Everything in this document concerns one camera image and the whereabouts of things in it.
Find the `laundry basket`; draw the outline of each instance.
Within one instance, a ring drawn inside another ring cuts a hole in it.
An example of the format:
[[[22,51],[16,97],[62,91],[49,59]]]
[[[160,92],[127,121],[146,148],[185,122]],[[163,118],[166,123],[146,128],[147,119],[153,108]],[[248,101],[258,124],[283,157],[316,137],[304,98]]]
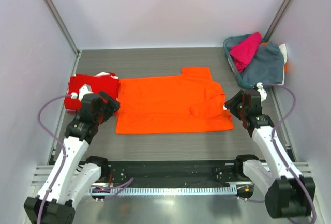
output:
[[[234,65],[234,62],[232,60],[231,55],[229,54],[229,51],[231,50],[231,47],[236,46],[240,42],[244,41],[248,36],[250,36],[250,34],[245,34],[245,35],[241,35],[241,36],[233,36],[233,37],[227,38],[223,43],[223,48],[225,50],[225,56],[226,56],[226,58],[227,58],[227,60],[230,64],[230,67],[231,67],[231,69],[232,69],[232,71],[233,71],[233,73],[234,73],[234,75],[237,79],[238,84],[239,84],[240,87],[246,88],[246,89],[254,88],[254,85],[251,85],[251,84],[247,83],[242,78],[242,75],[239,73],[236,66]]]

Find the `gray cloth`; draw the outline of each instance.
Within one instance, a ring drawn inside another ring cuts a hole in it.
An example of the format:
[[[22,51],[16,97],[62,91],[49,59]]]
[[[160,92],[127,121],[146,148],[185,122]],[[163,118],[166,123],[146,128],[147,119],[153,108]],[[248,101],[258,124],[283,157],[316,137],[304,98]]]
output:
[[[282,83],[284,74],[284,57],[276,44],[259,46],[254,58],[242,72],[248,84]]]

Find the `white wall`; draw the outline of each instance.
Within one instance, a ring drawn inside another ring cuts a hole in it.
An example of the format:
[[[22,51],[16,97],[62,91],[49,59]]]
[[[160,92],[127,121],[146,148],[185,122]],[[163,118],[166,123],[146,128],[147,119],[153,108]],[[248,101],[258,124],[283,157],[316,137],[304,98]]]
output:
[[[37,112],[65,93],[74,54],[43,0],[0,0],[0,222],[22,223],[23,203],[51,138]],[[42,116],[54,130],[60,102]]]
[[[53,0],[80,49],[219,46],[265,33],[282,0]]]
[[[285,82],[298,98],[287,124],[299,160],[312,168],[325,220],[331,220],[330,20],[330,0],[294,0],[272,37],[287,44],[291,70]],[[277,94],[286,112],[291,96]]]

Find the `pink cloth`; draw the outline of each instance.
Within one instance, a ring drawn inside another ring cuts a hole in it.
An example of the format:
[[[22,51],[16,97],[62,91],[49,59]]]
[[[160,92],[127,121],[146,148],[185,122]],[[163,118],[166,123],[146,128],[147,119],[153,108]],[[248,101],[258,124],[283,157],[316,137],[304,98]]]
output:
[[[239,73],[251,62],[261,44],[262,36],[256,32],[247,37],[244,41],[231,48],[230,55]]]

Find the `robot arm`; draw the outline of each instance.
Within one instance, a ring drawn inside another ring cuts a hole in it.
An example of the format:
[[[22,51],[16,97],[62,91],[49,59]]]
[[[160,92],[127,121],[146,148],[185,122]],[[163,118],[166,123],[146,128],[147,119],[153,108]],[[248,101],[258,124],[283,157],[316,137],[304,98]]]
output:
[[[311,206],[294,175],[288,171],[280,155],[285,158],[294,174],[314,197],[315,183],[312,178],[304,178],[293,164],[281,145],[277,134],[274,139],[279,151],[272,142],[274,124],[268,115],[262,114],[261,100],[265,93],[257,87],[255,90],[238,92],[225,107],[243,122],[253,141],[261,149],[269,166],[268,172],[255,155],[240,155],[235,160],[236,172],[250,178],[265,196],[265,205],[272,218],[309,216]]]
[[[64,138],[66,159],[61,172],[57,177],[63,162],[62,150],[37,197],[28,197],[24,203],[24,208],[32,223],[37,223],[41,202],[47,195],[54,178],[57,177],[42,209],[42,223],[45,224],[72,223],[76,207],[91,184],[109,175],[107,159],[90,156],[81,172],[75,178],[73,177],[82,156],[98,132],[99,125],[119,109],[119,102],[103,91],[94,94],[87,85],[80,89],[79,94],[73,94],[73,97],[78,98],[82,106],[79,114],[66,128]]]

